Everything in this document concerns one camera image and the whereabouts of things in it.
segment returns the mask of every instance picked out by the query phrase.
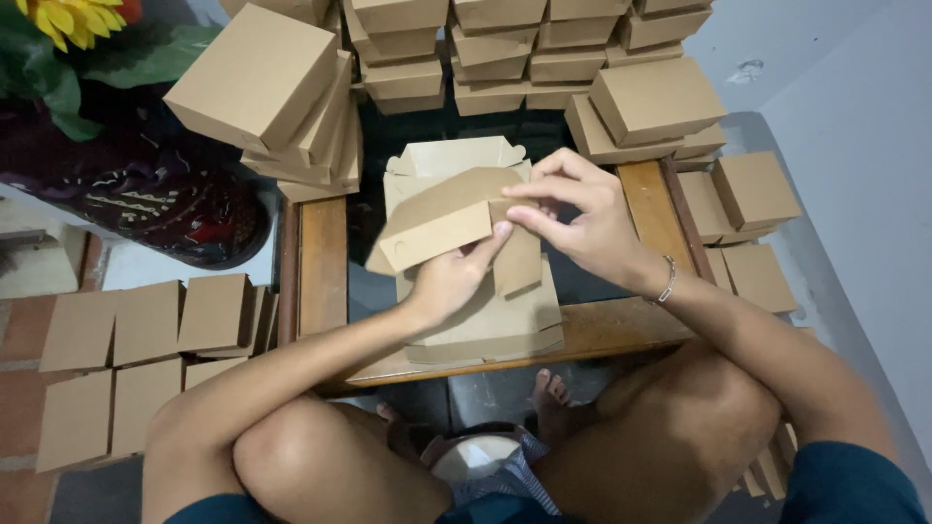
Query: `leg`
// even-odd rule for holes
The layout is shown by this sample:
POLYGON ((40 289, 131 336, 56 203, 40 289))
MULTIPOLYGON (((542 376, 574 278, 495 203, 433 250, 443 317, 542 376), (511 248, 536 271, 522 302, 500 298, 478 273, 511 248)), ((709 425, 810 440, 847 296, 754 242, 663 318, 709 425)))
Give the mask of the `leg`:
POLYGON ((701 521, 774 434, 780 406, 703 342, 610 386, 598 422, 533 466, 590 524, 701 521))
POLYGON ((234 464, 255 499, 291 524, 434 522, 452 504, 449 487, 392 453, 390 429, 356 407, 299 397, 240 437, 234 464))

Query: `person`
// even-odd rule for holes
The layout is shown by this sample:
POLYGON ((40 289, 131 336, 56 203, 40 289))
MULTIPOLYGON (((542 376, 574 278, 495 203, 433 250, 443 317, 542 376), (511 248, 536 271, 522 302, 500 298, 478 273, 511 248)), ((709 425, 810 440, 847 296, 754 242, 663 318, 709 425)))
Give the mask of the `person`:
POLYGON ((783 522, 925 522, 867 383, 742 298, 687 271, 672 280, 670 261, 638 240, 616 176, 561 149, 503 194, 541 207, 513 207, 468 255, 425 263, 396 307, 237 365, 163 407, 147 434, 143 524, 685 524, 731 491, 782 410, 800 446, 783 522), (559 202, 582 214, 557 222, 559 202), (542 442, 526 438, 492 477, 448 486, 397 438, 389 407, 384 421, 307 391, 465 305, 511 223, 611 283, 668 295, 657 307, 697 339, 587 407, 567 407, 565 384, 542 371, 532 395, 542 442))

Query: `finger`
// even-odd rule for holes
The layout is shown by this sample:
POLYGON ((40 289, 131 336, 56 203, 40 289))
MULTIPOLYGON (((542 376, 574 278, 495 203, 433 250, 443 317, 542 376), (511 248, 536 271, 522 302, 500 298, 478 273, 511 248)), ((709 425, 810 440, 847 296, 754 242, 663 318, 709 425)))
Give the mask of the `finger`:
POLYGON ((611 177, 594 163, 566 147, 558 149, 530 169, 531 180, 540 180, 545 176, 566 176, 589 184, 611 177))
POLYGON ((596 204, 592 187, 559 176, 547 176, 537 182, 504 187, 501 194, 506 197, 556 199, 571 203, 583 212, 591 211, 596 204))
POLYGON ((492 230, 492 236, 477 243, 473 252, 465 258, 466 262, 475 264, 480 269, 488 268, 492 258, 505 245, 505 241, 512 236, 513 229, 514 226, 507 220, 496 223, 492 230))
POLYGON ((559 248, 565 246, 569 238, 569 226, 560 224, 553 218, 529 206, 514 206, 508 210, 508 219, 516 224, 544 237, 559 248))

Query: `wooden table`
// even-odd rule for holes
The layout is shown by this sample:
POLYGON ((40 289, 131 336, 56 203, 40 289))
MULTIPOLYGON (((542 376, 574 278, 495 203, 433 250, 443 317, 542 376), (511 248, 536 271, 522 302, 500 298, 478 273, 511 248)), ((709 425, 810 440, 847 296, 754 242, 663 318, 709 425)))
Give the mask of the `wooden table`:
MULTIPOLYGON (((680 270, 714 282, 670 158, 617 167, 641 240, 680 270)), ((346 201, 286 206, 281 239, 279 343, 347 322, 346 201)), ((565 345, 545 355, 442 371, 417 371, 399 346, 391 355, 333 378, 328 387, 363 387, 531 364, 669 348, 692 334, 640 297, 561 306, 565 345)))

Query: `white wall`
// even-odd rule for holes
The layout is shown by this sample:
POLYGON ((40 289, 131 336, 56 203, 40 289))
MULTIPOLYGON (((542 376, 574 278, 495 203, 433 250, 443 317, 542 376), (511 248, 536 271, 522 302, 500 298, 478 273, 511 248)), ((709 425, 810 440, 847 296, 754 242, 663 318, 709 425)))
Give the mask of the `white wall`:
POLYGON ((717 0, 685 42, 730 112, 757 111, 895 0, 717 0), (747 84, 728 82, 738 64, 763 62, 747 84))
POLYGON ((761 109, 927 463, 932 458, 928 20, 932 3, 927 0, 893 0, 761 109))

